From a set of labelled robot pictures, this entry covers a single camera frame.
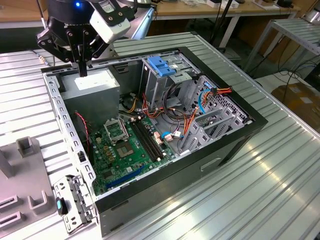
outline red cable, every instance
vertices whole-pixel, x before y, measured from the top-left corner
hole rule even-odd
[[[89,153],[89,133],[88,133],[88,128],[87,128],[87,124],[86,124],[86,120],[84,119],[83,116],[81,116],[78,112],[75,112],[75,114],[81,118],[83,124],[84,124],[84,128],[85,128],[85,134],[86,134],[86,144],[88,146],[88,153]]]

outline workbench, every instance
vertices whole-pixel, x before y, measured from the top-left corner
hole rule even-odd
[[[186,32],[114,43],[120,56],[181,46],[231,85],[268,124],[230,162],[106,239],[314,239],[320,232],[320,135],[316,131],[198,35]],[[38,52],[49,56],[44,50]],[[49,102],[42,67],[29,51],[0,54],[0,124],[10,125],[10,132],[0,135],[0,146],[20,137],[36,137],[53,184],[73,174],[74,168]],[[56,213],[3,239],[100,239],[99,234],[100,228],[92,223],[69,237]]]
[[[160,2],[157,4],[157,12],[153,20],[176,20],[176,19],[203,19],[216,18],[219,8],[212,8],[207,4],[199,4],[198,6],[189,6],[184,2]],[[234,31],[240,17],[244,16],[267,16],[267,15],[288,15],[292,19],[300,10],[299,7],[265,10],[252,2],[246,0],[240,4],[238,8],[230,8],[226,17],[231,17],[228,28],[222,38],[220,47],[226,47],[232,32]],[[8,28],[26,28],[26,27],[42,27],[40,14],[36,11],[24,10],[14,7],[5,6],[0,10],[0,29]]]
[[[245,64],[244,71],[248,70],[272,29],[277,30],[278,34],[264,53],[264,56],[268,55],[275,48],[277,42],[283,35],[304,48],[300,56],[297,58],[298,60],[302,60],[308,51],[315,55],[320,55],[320,25],[314,25],[301,18],[271,20],[253,47]],[[296,62],[292,69],[297,67],[298,64],[299,61]]]

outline wooden shelf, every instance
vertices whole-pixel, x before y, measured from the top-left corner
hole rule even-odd
[[[189,6],[184,2],[160,2],[157,5],[158,16],[177,16],[177,15],[206,15],[217,14],[218,8],[212,8],[206,4],[199,4],[198,6]],[[273,10],[264,10],[263,8],[255,5],[250,0],[246,0],[245,3],[240,4],[238,8],[230,8],[228,13],[290,13],[299,11],[299,7],[294,8],[281,8]],[[44,16],[47,18],[47,11],[44,12]],[[40,21],[40,14],[37,11],[25,10],[12,6],[4,6],[4,9],[0,10],[0,22],[30,22]]]
[[[157,12],[158,16],[175,16],[175,15],[205,15],[205,14],[217,14],[219,8],[215,7],[212,8],[206,4],[199,4],[198,6],[189,6],[184,2],[160,2],[157,4]],[[246,0],[245,3],[239,4],[238,8],[230,8],[228,13],[276,13],[281,11],[281,13],[288,14],[290,12],[297,12],[299,11],[299,7],[294,8],[283,8],[281,9],[272,9],[272,10],[265,10],[256,4],[254,4],[250,0]]]
[[[45,18],[48,17],[47,11],[44,12]],[[38,11],[31,11],[22,8],[4,6],[0,9],[0,22],[31,22],[41,21],[40,13]]]

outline cardboard box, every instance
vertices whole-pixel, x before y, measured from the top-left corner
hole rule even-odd
[[[279,101],[284,97],[286,86],[282,85],[272,91]],[[284,105],[320,133],[320,93],[311,90],[302,83],[289,84]]]
[[[36,0],[1,0],[2,5],[11,6],[19,9],[39,11]],[[44,12],[47,9],[47,0],[39,0],[40,7]]]

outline yellow wire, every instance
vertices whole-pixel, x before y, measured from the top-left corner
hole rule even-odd
[[[137,99],[134,98],[133,106],[132,106],[132,108],[131,108],[129,111],[127,111],[127,113],[132,113],[132,112],[135,110],[135,108],[136,108],[136,101],[137,101]]]

